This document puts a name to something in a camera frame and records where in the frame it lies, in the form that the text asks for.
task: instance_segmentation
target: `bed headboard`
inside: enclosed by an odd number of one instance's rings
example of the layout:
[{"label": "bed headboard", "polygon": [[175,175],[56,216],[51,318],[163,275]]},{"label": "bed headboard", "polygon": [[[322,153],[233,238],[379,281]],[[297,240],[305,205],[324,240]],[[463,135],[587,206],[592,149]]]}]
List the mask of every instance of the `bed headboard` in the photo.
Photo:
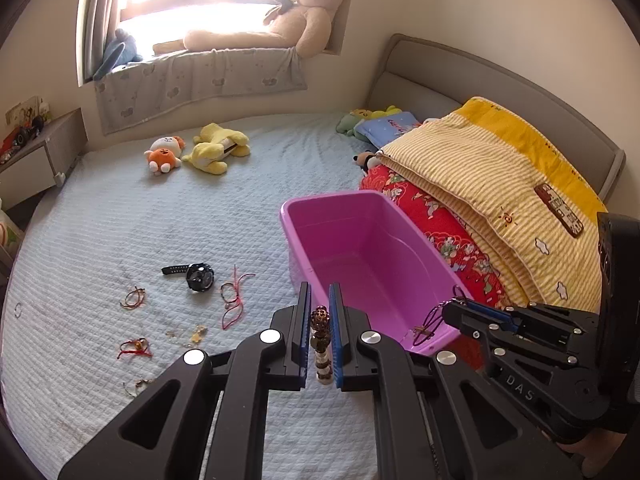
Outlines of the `bed headboard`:
[{"label": "bed headboard", "polygon": [[376,72],[367,108],[383,110],[393,104],[423,121],[444,117],[474,96],[494,101],[535,126],[606,199],[625,152],[555,95],[463,50],[395,34]]}]

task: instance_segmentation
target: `beige wall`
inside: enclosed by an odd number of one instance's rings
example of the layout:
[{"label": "beige wall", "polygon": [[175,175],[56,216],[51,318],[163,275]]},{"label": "beige wall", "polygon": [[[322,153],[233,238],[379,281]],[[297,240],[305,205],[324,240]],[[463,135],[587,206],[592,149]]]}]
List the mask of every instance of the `beige wall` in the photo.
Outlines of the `beige wall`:
[{"label": "beige wall", "polygon": [[626,151],[609,200],[640,217],[640,46],[611,0],[409,0],[405,34],[489,59],[576,108]]},{"label": "beige wall", "polygon": [[104,137],[94,88],[78,88],[76,15],[79,0],[32,0],[0,49],[0,111],[40,94],[55,115],[82,107],[90,149],[123,140],[243,116],[348,110],[358,107],[370,85],[386,39],[396,31],[401,0],[351,0],[339,56],[321,54],[305,62],[308,90],[270,96],[219,98],[186,105],[160,118]]}]

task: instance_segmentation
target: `red blanket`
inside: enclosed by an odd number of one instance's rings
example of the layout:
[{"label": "red blanket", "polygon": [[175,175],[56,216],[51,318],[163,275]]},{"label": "red blanket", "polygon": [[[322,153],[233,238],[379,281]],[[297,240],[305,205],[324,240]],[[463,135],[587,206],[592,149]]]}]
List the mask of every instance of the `red blanket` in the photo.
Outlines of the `red blanket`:
[{"label": "red blanket", "polygon": [[[457,215],[386,166],[370,170],[360,189],[372,189],[390,197],[440,251],[476,301],[495,308],[508,304],[500,274],[474,244]],[[474,340],[460,336],[448,348],[474,368],[481,367],[481,351]]]}]

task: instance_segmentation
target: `yellow blanket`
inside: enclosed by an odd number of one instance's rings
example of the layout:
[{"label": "yellow blanket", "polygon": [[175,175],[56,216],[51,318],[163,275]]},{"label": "yellow blanket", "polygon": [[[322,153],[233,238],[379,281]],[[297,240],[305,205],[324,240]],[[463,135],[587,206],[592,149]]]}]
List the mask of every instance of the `yellow blanket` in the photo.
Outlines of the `yellow blanket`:
[{"label": "yellow blanket", "polygon": [[604,204],[533,126],[483,98],[384,146],[383,163],[466,223],[511,302],[598,312]]}]

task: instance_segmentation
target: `purple storage box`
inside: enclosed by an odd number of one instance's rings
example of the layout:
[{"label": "purple storage box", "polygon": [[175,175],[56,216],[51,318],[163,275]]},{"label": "purple storage box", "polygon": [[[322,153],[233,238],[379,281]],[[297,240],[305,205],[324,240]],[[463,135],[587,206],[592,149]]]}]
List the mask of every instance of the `purple storage box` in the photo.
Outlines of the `purple storage box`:
[{"label": "purple storage box", "polygon": [[294,287],[311,284],[313,307],[328,306],[329,285],[340,283],[344,304],[363,310],[371,327],[406,350],[431,355],[458,330],[442,323],[413,346],[415,326],[441,301],[466,288],[427,238],[388,197],[347,191],[294,198],[280,209],[289,241]]}]

